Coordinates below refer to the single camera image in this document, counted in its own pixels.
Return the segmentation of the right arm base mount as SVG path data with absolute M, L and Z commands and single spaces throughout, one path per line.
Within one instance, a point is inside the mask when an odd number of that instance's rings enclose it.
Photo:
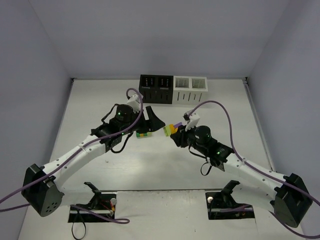
M 231 180 L 221 191 L 205 193 L 207 216 L 209 220 L 254 219 L 253 207 L 246 203 L 237 203 L 232 197 L 240 182 Z

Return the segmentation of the yellow orange lego brick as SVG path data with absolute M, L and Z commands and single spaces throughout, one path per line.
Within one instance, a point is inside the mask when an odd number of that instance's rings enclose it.
M 171 135 L 174 134 L 174 133 L 176 133 L 177 130 L 178 130 L 178 128 L 175 127 L 173 124 L 170 124 L 170 125 L 169 125 L 169 132 L 170 132 Z

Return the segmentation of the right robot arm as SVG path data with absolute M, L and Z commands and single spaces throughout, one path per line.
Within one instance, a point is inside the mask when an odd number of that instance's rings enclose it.
M 208 126 L 187 129 L 181 125 L 170 138 L 177 147 L 195 149 L 196 155 L 210 167 L 234 177 L 215 194 L 218 203 L 229 208 L 251 205 L 265 209 L 292 228 L 299 226 L 313 203 L 300 176 L 283 175 L 249 160 L 240 160 L 231 147 L 211 136 Z

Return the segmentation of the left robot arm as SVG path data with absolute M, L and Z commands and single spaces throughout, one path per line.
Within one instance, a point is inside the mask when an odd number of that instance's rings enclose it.
M 151 106 L 145 108 L 147 116 L 128 104 L 115 104 L 113 109 L 116 110 L 114 117 L 108 122 L 103 118 L 102 124 L 92 129 L 72 150 L 43 166 L 33 164 L 27 168 L 21 194 L 41 217 L 67 205 L 64 190 L 67 180 L 90 161 L 118 145 L 123 136 L 152 133 L 165 126 Z

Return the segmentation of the pale green lego brick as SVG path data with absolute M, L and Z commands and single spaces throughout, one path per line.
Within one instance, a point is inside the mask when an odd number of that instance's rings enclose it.
M 163 127 L 163 131 L 164 131 L 164 135 L 166 137 L 169 137 L 172 134 L 172 126 L 167 125 L 167 126 Z

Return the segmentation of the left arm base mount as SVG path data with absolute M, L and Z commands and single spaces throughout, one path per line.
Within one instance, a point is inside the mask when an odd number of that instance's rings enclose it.
M 115 219 L 117 193 L 114 191 L 102 191 L 95 187 L 91 182 L 84 182 L 93 192 L 93 197 L 86 204 L 76 204 L 84 209 L 90 210 L 97 215 L 108 219 Z M 69 223 L 108 223 L 109 221 L 101 219 L 87 211 L 70 207 L 68 215 Z

